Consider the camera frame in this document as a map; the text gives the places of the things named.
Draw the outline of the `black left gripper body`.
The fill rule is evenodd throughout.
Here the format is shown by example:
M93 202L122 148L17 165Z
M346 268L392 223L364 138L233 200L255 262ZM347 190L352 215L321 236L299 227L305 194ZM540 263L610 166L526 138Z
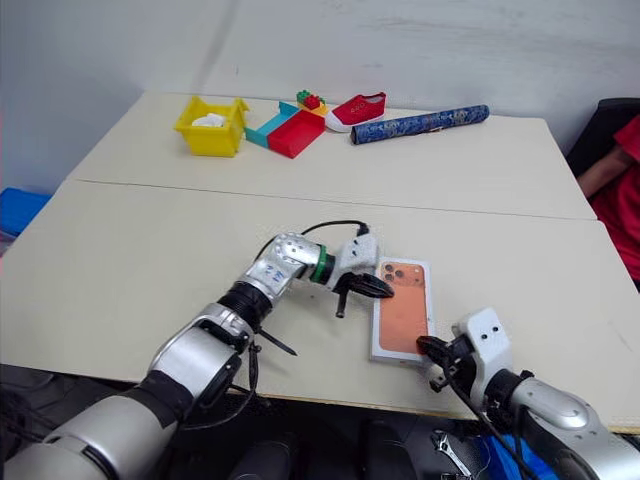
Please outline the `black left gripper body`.
M365 285L365 275L353 272L342 274L333 287L333 292L338 295L347 295L349 292L366 295L367 287Z

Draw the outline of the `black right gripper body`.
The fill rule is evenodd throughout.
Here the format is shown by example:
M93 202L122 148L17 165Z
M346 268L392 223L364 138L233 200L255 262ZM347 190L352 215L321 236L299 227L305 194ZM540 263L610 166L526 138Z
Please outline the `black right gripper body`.
M443 372L449 383L471 388L476 377L475 349L467 336L459 336L446 344Z

